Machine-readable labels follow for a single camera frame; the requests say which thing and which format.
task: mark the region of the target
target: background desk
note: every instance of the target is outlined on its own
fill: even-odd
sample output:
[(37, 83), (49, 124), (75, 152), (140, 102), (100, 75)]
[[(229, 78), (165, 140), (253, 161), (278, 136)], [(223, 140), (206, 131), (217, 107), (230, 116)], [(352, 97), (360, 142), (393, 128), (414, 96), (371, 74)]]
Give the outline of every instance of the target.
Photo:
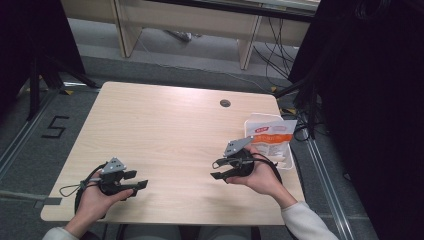
[[(255, 41), (275, 43), (279, 19), (241, 14), (229, 11), (205, 9), (143, 0), (61, 0), (69, 18), (112, 23), (123, 57), (131, 56), (142, 28), (157, 28), (192, 32), (196, 34), (238, 39), (240, 66), (247, 69), (252, 44)], [(280, 10), (293, 7), (293, 2), (272, 0), (227, 0), (217, 1), (247, 7), (270, 7)], [(318, 0), (298, 0), (305, 11), (313, 15)], [(299, 47), (308, 30), (309, 23), (284, 20), (281, 44)]]
[[(222, 107), (222, 99), (231, 106)], [(106, 83), (50, 197), (61, 197), (61, 187), (78, 184), (116, 156), (128, 170), (138, 171), (133, 182), (148, 179), (149, 184), (137, 197), (113, 206), (105, 221), (281, 225), (279, 206), (271, 197), (210, 176), (212, 162), (222, 157), (227, 142), (244, 137), (244, 122), (252, 112), (279, 114), (270, 95)], [(294, 197), (303, 200), (296, 169), (281, 175)], [(44, 206), (41, 217), (71, 219), (74, 197)]]

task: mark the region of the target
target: orange and white package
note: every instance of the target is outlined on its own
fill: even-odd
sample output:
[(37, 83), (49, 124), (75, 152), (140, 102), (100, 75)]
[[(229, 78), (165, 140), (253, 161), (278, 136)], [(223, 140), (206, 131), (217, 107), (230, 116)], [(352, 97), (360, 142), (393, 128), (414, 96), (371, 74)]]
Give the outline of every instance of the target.
[(277, 162), (278, 168), (291, 169), (293, 158), (289, 142), (296, 124), (297, 120), (284, 120), (278, 115), (252, 113), (244, 124), (245, 136), (254, 136), (251, 144), (259, 153)]

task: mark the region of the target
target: wooden table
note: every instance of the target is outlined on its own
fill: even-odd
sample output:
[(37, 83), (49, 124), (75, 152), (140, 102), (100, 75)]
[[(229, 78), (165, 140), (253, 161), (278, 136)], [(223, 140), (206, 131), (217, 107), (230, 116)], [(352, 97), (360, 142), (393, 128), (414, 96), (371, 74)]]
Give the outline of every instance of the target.
[[(222, 107), (221, 100), (231, 106)], [(137, 197), (114, 205), (103, 221), (112, 223), (281, 225), (279, 206), (269, 196), (210, 175), (227, 142), (244, 137), (251, 113), (279, 114), (271, 95), (108, 82), (60, 173), (50, 197), (78, 184), (116, 156), (148, 179)], [(281, 170), (284, 185), (304, 200), (296, 169)], [(73, 217), (75, 194), (46, 205), (46, 221)]]

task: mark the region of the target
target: white sleeve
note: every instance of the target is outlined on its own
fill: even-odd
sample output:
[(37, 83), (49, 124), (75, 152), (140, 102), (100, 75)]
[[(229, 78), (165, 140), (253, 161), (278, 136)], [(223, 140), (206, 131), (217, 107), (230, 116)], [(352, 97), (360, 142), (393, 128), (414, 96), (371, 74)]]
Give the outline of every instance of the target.
[(337, 237), (305, 202), (281, 210), (287, 228), (299, 239), (331, 240)]
[(44, 235), (43, 240), (78, 240), (78, 238), (74, 237), (65, 229), (57, 227), (50, 229)]

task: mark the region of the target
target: person's leg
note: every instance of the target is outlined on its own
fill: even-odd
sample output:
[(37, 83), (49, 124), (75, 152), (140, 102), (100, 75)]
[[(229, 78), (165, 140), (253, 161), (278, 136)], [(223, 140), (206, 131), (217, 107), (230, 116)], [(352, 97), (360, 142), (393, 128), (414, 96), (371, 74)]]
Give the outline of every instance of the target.
[(204, 226), (200, 228), (199, 240), (251, 240), (250, 227)]
[(175, 225), (128, 225), (124, 240), (181, 240), (180, 230)]

